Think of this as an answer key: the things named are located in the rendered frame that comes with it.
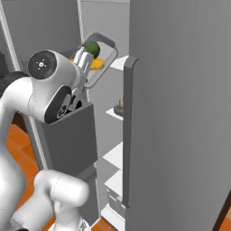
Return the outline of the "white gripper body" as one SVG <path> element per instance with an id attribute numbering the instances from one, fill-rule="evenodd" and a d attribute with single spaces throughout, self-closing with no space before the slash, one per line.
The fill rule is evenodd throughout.
<path id="1" fill-rule="evenodd" d="M 81 47 L 74 57 L 74 63 L 79 67 L 80 76 L 85 79 L 88 76 L 89 69 L 93 61 L 93 55 Z"/>

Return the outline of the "yellow corn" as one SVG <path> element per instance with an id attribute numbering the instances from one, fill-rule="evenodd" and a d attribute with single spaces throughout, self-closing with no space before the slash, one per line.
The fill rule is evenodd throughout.
<path id="1" fill-rule="evenodd" d="M 102 69 L 105 65 L 105 61 L 102 59 L 93 59 L 91 56 L 82 56 L 78 62 L 78 65 L 84 72 L 86 72 L 88 69 Z"/>

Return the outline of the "green avocado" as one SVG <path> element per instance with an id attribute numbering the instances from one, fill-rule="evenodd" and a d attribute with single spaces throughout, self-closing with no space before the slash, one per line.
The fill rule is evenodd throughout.
<path id="1" fill-rule="evenodd" d="M 83 44 L 84 50 L 93 55 L 96 59 L 100 53 L 100 47 L 97 42 L 86 42 Z"/>

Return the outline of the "grey vegetable container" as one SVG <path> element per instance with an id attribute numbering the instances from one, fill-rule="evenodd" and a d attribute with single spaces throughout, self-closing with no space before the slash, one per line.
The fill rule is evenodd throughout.
<path id="1" fill-rule="evenodd" d="M 88 53 L 93 56 L 93 59 L 85 66 L 84 59 Z M 101 32 L 93 32 L 70 55 L 69 59 L 87 71 L 85 88 L 92 88 L 114 62 L 117 55 L 118 50 L 114 40 Z"/>

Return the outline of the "dark grey meat container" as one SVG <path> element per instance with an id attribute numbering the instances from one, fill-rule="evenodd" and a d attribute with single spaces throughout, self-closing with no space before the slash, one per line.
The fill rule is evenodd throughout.
<path id="1" fill-rule="evenodd" d="M 119 105 L 114 107 L 114 112 L 118 116 L 124 116 L 124 109 L 120 107 Z"/>

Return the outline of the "white fridge shelf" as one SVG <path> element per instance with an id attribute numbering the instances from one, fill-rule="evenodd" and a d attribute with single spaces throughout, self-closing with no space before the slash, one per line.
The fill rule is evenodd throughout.
<path id="1" fill-rule="evenodd" d="M 123 169 L 123 143 L 118 144 L 111 151 L 106 153 L 103 158 L 116 166 L 119 170 Z"/>
<path id="2" fill-rule="evenodd" d="M 106 111 L 106 113 L 107 113 L 108 115 L 110 115 L 110 116 L 116 118 L 116 119 L 119 119 L 119 120 L 121 120 L 121 121 L 124 121 L 124 119 L 123 119 L 120 115 L 117 115 L 117 114 L 115 113 L 115 111 L 114 111 L 113 108 L 108 109 L 108 110 Z"/>
<path id="3" fill-rule="evenodd" d="M 110 65 L 110 67 L 112 69 L 117 69 L 117 70 L 120 70 L 120 71 L 123 71 L 124 70 L 124 65 L 125 65 L 125 62 L 126 60 L 128 59 L 128 55 L 122 57 L 122 58 L 118 58 L 118 59 L 115 59 L 112 64 Z"/>
<path id="4" fill-rule="evenodd" d="M 123 196 L 123 172 L 117 171 L 111 178 L 109 178 L 105 185 L 110 188 L 118 196 Z"/>

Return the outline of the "grey fridge body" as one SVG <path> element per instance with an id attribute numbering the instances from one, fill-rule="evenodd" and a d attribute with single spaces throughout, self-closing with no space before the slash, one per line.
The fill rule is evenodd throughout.
<path id="1" fill-rule="evenodd" d="M 81 0 L 83 35 L 101 32 L 115 40 L 118 58 L 128 55 L 129 0 Z M 106 113 L 119 103 L 124 90 L 124 71 L 112 69 L 105 72 L 98 83 L 89 90 L 94 104 L 97 132 L 97 195 L 99 214 L 115 231 L 125 231 L 125 218 L 108 203 L 105 182 L 119 170 L 103 156 L 123 142 L 123 121 Z"/>

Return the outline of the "grey fridge door with bins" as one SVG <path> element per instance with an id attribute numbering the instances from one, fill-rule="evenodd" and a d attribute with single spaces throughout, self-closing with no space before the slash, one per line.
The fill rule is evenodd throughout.
<path id="1" fill-rule="evenodd" d="M 36 51 L 58 51 L 68 57 L 82 42 L 79 0 L 0 0 L 0 34 L 11 71 L 27 71 Z M 49 169 L 43 123 L 23 118 L 40 169 Z"/>

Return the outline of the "grey door bin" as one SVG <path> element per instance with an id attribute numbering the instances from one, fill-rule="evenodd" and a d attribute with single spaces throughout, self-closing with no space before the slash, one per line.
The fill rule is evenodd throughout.
<path id="1" fill-rule="evenodd" d="M 97 161 L 94 106 L 86 103 L 56 123 L 42 125 L 48 168 L 78 176 Z"/>
<path id="2" fill-rule="evenodd" d="M 88 201 L 79 209 L 83 218 L 92 226 L 99 218 L 97 204 L 97 169 L 91 165 L 78 176 L 89 186 Z"/>

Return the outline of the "pale grey fridge drawer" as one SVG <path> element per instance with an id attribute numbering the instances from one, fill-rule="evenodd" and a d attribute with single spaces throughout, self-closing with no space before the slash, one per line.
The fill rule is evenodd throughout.
<path id="1" fill-rule="evenodd" d="M 121 217 L 125 217 L 125 206 L 122 204 L 123 199 L 111 189 L 106 190 L 109 206 Z"/>

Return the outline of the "brown wooden cabinet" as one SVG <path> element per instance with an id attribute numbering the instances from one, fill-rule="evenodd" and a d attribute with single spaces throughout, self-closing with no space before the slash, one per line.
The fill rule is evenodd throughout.
<path id="1" fill-rule="evenodd" d="M 217 217 L 217 220 L 212 228 L 212 231 L 219 231 L 219 228 L 222 226 L 222 223 L 226 217 L 226 214 L 228 213 L 228 210 L 231 208 L 231 190 L 229 191 L 225 203 L 223 207 L 220 210 L 220 213 Z"/>

